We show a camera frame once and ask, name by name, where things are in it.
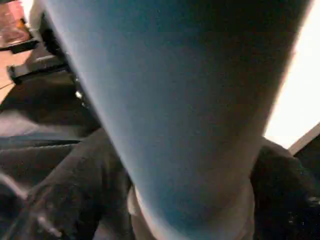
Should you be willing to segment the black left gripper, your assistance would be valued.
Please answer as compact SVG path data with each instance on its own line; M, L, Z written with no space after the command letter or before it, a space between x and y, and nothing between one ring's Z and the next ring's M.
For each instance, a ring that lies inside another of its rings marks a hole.
M70 70L66 56L47 20L46 13L38 13L36 16L39 17L39 25L35 29L32 29L31 26L26 29L29 39L8 46L8 50L14 55L31 51L23 64L6 67L10 80L20 85L36 77L55 73L70 73L77 108L81 117L87 122L87 125L100 126L101 122L82 86L80 78Z

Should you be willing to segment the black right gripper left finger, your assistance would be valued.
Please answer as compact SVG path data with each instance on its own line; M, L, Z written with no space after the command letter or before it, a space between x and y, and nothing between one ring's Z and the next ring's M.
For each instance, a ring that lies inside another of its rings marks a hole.
M6 240L131 240L132 182L98 129L27 194Z

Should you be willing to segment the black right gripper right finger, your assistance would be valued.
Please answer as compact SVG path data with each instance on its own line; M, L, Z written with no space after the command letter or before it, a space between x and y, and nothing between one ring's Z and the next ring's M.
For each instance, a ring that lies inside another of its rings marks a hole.
M320 183L287 149L264 138L250 181L255 240L318 240Z

